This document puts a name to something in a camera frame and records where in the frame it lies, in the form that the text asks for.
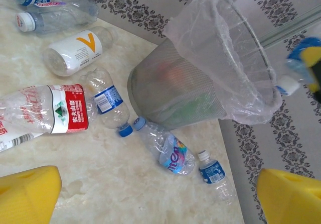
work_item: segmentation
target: barcode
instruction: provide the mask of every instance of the barcode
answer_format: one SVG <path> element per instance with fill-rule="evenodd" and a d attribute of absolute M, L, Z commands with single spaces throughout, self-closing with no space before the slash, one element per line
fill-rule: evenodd
<path fill-rule="evenodd" d="M 95 102 L 100 108 L 100 111 L 105 112 L 107 110 L 110 110 L 112 106 L 110 105 L 110 102 L 108 101 L 106 95 L 102 94 L 101 96 L 98 96 L 95 98 Z"/>
<path fill-rule="evenodd" d="M 32 140 L 34 138 L 33 134 L 26 134 L 26 135 L 22 135 L 18 138 L 15 138 L 12 141 L 12 145 L 13 146 L 16 146 L 16 145 L 19 145 L 23 142 L 26 142 L 26 141 L 29 141 L 29 140 Z"/>
<path fill-rule="evenodd" d="M 209 177 L 210 181 L 212 183 L 218 182 L 219 180 L 221 180 L 220 174 L 215 174 Z"/>

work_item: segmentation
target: yellow foam block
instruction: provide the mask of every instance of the yellow foam block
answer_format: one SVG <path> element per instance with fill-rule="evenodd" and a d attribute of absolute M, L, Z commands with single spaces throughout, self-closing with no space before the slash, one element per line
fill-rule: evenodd
<path fill-rule="evenodd" d="M 262 169 L 256 191 L 269 224 L 321 223 L 320 180 Z"/>
<path fill-rule="evenodd" d="M 0 178 L 0 223 L 49 223 L 61 190 L 56 166 Z"/>

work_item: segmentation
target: clear plastic liner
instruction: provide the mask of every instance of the clear plastic liner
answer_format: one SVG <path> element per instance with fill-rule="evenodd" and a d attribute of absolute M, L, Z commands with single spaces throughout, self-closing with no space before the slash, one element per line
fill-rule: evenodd
<path fill-rule="evenodd" d="M 163 34 L 181 57 L 212 80 L 226 112 L 223 119 L 263 124 L 280 107 L 274 70 L 231 0 L 193 0 L 169 21 Z"/>

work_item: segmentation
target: mesh trash can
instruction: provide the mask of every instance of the mesh trash can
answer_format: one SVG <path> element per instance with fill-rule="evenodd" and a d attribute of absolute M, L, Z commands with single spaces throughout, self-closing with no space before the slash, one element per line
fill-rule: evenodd
<path fill-rule="evenodd" d="M 273 88 L 273 70 L 258 39 L 231 0 L 219 0 L 217 6 L 220 15 L 229 20 L 229 35 L 243 64 L 240 67 L 226 63 L 229 64 L 229 73 L 233 72 L 233 78 L 239 78 L 249 99 L 253 97 L 267 108 L 277 110 L 280 101 L 276 101 L 279 93 Z M 228 52 L 225 46 L 223 50 L 217 47 L 212 49 L 211 44 L 220 42 L 222 35 L 224 33 L 209 34 L 197 43 L 193 51 L 204 51 L 204 54 L 210 51 L 215 62 L 215 56 Z M 240 69 L 247 74 L 246 80 L 239 73 Z M 252 83 L 262 81 L 270 86 L 258 92 Z M 203 120 L 226 118 L 226 108 L 217 98 L 219 84 L 195 63 L 182 57 L 173 42 L 166 39 L 132 70 L 128 79 L 128 94 L 139 116 L 171 130 Z"/>

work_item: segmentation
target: white bottle label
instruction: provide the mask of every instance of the white bottle label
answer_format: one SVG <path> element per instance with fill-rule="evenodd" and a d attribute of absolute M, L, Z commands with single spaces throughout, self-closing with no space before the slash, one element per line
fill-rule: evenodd
<path fill-rule="evenodd" d="M 91 31 L 82 31 L 72 37 L 49 45 L 65 60 L 68 72 L 73 74 L 88 66 L 102 54 L 102 45 Z"/>
<path fill-rule="evenodd" d="M 89 126 L 85 93 L 81 85 L 48 85 L 52 93 L 52 134 L 86 130 Z"/>
<path fill-rule="evenodd" d="M 29 130 L 0 121 L 0 152 L 42 135 L 30 133 Z"/>

